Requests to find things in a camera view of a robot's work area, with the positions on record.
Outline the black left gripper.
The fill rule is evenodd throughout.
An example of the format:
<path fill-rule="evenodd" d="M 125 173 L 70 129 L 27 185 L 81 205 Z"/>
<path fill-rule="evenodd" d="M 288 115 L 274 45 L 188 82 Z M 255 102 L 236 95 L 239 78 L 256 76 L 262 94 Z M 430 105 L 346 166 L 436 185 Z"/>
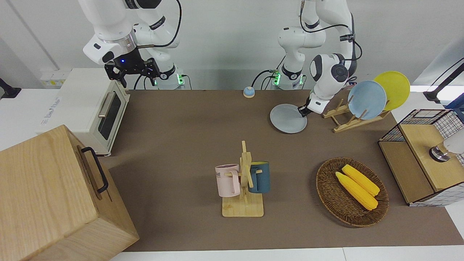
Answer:
<path fill-rule="evenodd" d="M 306 101 L 306 106 L 300 106 L 297 107 L 298 112 L 302 117 L 307 117 L 308 114 L 310 113 L 310 109 L 316 109 L 317 104 L 316 104 L 317 98 L 315 96 L 309 96 Z"/>

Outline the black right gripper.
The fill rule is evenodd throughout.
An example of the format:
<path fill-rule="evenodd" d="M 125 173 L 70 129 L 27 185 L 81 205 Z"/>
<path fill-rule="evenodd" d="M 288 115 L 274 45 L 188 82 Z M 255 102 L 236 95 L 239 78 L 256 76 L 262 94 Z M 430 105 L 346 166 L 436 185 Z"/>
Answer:
<path fill-rule="evenodd" d="M 127 87 L 125 80 L 126 75 L 147 75 L 151 80 L 160 76 L 160 69 L 154 58 L 147 60 L 147 69 L 145 61 L 141 58 L 139 50 L 133 51 L 116 57 L 113 52 L 107 52 L 104 55 L 104 69 L 110 80 L 116 80 L 123 88 Z"/>

